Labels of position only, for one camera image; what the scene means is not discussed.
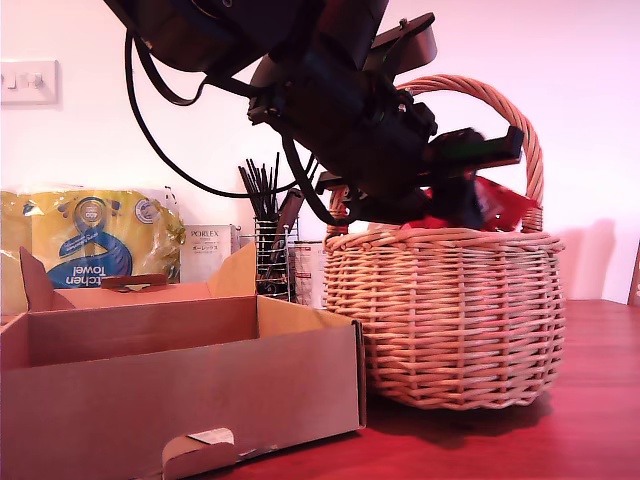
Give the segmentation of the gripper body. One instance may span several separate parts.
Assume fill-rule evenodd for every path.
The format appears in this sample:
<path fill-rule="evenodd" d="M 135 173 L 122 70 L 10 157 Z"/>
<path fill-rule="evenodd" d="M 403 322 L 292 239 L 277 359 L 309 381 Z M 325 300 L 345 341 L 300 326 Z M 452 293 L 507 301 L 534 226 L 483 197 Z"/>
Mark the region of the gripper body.
<path fill-rule="evenodd" d="M 319 194 L 351 185 L 372 197 L 393 196 L 425 185 L 429 175 L 519 161 L 524 133 L 518 127 L 490 140 L 470 128 L 438 135 L 434 114 L 405 90 L 387 93 L 371 106 L 351 130 L 320 149 L 319 161 L 332 178 L 318 181 Z"/>

